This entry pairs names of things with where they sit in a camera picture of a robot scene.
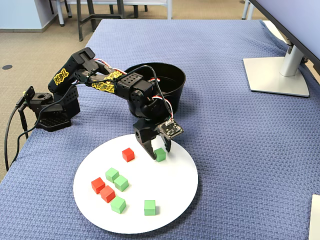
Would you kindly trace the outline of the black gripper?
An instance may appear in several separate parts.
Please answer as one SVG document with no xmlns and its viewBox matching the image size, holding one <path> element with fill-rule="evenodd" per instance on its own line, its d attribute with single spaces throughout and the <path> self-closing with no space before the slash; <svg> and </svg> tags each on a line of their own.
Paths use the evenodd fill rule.
<svg viewBox="0 0 320 240">
<path fill-rule="evenodd" d="M 166 151 L 171 150 L 173 138 L 173 108 L 169 100 L 162 97 L 152 97 L 149 116 L 140 117 L 133 125 L 136 138 L 149 156 L 155 160 L 151 140 L 161 136 Z"/>
</svg>

